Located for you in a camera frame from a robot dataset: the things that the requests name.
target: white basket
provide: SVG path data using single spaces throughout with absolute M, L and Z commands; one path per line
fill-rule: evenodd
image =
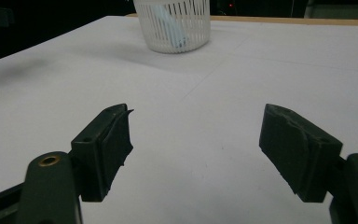
M 161 53 L 197 49 L 209 40 L 210 0 L 134 0 L 147 46 Z

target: white tabletop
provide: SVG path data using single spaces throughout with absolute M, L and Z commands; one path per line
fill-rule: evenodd
M 267 103 L 358 152 L 358 26 L 213 21 L 184 54 L 147 48 L 136 18 L 106 17 L 0 60 L 0 191 L 28 163 L 126 103 L 134 150 L 85 223 L 330 223 L 258 147 Z

